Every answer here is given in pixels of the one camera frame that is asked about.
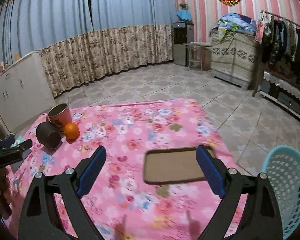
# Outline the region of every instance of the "white cabinet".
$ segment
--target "white cabinet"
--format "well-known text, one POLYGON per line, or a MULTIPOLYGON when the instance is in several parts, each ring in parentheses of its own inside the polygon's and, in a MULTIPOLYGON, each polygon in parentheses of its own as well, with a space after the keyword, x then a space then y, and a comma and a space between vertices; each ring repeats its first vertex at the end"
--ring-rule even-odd
POLYGON ((22 57, 0 75, 0 117, 10 132, 22 130, 53 106, 38 52, 22 57))

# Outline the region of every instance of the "red mug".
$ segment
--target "red mug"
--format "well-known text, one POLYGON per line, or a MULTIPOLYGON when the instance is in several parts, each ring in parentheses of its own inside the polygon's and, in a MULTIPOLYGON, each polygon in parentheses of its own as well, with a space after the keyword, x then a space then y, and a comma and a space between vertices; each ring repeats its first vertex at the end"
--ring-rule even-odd
POLYGON ((68 104, 63 103, 53 107, 46 116, 46 121, 54 125, 59 131, 72 122, 72 117, 68 104))

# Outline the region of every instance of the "cardboard tray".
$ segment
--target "cardboard tray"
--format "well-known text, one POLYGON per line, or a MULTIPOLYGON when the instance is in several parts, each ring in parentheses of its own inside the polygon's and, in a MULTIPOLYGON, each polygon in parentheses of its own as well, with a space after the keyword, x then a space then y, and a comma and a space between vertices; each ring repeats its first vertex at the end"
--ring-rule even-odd
MULTIPOLYGON (((206 147, 212 157, 215 153, 206 147)), ((143 180, 147 184, 181 184, 205 180, 197 163, 196 147, 159 149, 146 152, 143 180)))

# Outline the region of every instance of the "light blue basket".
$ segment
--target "light blue basket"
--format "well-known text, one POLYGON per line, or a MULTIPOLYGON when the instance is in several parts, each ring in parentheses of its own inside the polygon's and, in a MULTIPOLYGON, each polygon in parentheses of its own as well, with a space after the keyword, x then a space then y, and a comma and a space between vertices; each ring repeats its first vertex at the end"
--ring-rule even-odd
POLYGON ((283 239, 300 223, 300 152, 282 145, 268 153, 261 172, 268 175, 278 202, 283 239))

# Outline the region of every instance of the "pink floral bedsheet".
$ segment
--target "pink floral bedsheet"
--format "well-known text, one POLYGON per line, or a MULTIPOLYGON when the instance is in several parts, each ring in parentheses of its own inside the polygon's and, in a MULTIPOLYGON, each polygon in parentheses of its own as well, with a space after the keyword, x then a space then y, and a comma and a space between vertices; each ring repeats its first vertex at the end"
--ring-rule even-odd
MULTIPOLYGON (((106 148, 106 163, 82 203, 105 239, 186 240, 200 235, 220 203, 206 181, 159 187, 145 184, 142 178, 144 155, 150 149, 210 145, 227 167, 236 167, 199 104, 176 99, 91 106, 71 113, 81 133, 72 144, 63 138, 60 148, 50 152, 38 143, 36 127, 45 115, 24 136, 33 141, 32 152, 15 174, 9 174, 13 213, 6 224, 14 236, 34 174, 56 175, 76 167, 99 145, 106 148)), ((60 195, 56 202, 66 231, 76 236, 60 195)), ((242 198, 227 235, 236 230, 244 203, 242 198)))

